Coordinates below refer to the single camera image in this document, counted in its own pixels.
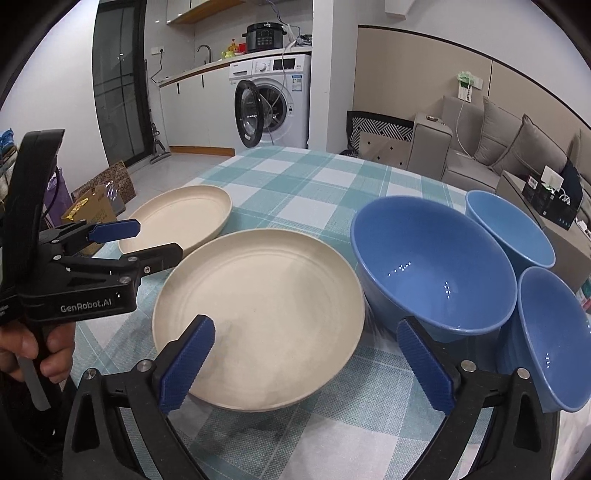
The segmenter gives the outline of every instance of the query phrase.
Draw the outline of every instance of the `blue bowl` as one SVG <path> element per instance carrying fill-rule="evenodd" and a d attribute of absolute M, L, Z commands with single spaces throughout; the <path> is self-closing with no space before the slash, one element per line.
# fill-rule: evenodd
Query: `blue bowl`
<path fill-rule="evenodd" d="M 554 248 L 540 227 L 524 212 L 493 193 L 472 190 L 466 195 L 466 215 L 499 242 L 516 278 L 528 267 L 551 268 Z"/>
<path fill-rule="evenodd" d="M 529 370 L 546 413 L 580 410 L 591 397 L 591 326 L 571 289 L 545 268 L 530 267 L 519 278 L 496 367 L 503 374 Z"/>
<path fill-rule="evenodd" d="M 351 225 L 358 276 L 376 320 L 396 332 L 414 315 L 440 342 L 500 328 L 517 302 L 502 248 L 476 222 L 440 203 L 385 197 Z"/>

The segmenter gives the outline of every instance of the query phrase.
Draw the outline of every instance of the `beige bowl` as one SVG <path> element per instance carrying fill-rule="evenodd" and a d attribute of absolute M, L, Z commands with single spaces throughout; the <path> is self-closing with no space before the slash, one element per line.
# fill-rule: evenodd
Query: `beige bowl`
<path fill-rule="evenodd" d="M 365 305 L 332 247 L 256 229 L 203 245 L 172 272 L 152 318 L 158 351 L 198 314 L 213 320 L 216 339 L 190 392 L 231 410 L 267 411 L 308 397 L 343 368 Z"/>
<path fill-rule="evenodd" d="M 186 256 L 215 238 L 231 211 L 232 199 L 219 187 L 195 185 L 170 190 L 129 216 L 140 222 L 141 231 L 134 238 L 119 240 L 119 249 L 128 254 L 175 242 Z"/>

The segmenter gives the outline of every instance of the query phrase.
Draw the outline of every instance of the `human hand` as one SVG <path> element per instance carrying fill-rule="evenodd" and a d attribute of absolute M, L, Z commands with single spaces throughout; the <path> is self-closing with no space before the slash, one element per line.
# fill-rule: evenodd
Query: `human hand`
<path fill-rule="evenodd" d="M 70 375 L 74 354 L 76 324 L 65 323 L 55 327 L 47 336 L 47 348 L 51 352 L 41 362 L 41 373 L 52 383 L 59 383 Z M 15 355 L 34 359 L 39 347 L 35 336 L 21 322 L 10 322 L 0 327 L 0 371 L 19 382 L 24 381 Z"/>

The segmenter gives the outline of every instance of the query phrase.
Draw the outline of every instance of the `black box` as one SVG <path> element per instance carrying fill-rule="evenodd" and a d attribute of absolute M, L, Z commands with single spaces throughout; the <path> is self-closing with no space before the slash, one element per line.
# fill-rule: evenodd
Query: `black box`
<path fill-rule="evenodd" d="M 560 200 L 559 195 L 544 187 L 540 177 L 531 175 L 523 187 L 523 197 L 536 212 L 565 230 L 570 229 L 577 209 Z"/>

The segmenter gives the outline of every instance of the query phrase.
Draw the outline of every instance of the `purple bag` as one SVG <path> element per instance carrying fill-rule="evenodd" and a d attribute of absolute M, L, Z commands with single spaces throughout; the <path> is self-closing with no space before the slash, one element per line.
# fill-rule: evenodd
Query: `purple bag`
<path fill-rule="evenodd" d="M 45 196 L 43 197 L 43 203 L 47 208 L 51 205 L 51 201 L 53 200 L 57 189 L 56 201 L 53 202 L 53 205 L 47 214 L 47 219 L 51 220 L 53 226 L 60 226 L 62 224 L 61 216 L 68 208 L 72 206 L 72 199 L 70 197 L 70 193 L 68 192 L 68 188 L 66 187 L 64 176 L 61 173 L 61 168 L 58 170 L 60 172 L 59 183 L 57 181 L 57 177 L 54 175 L 47 184 L 47 190 L 45 192 Z"/>

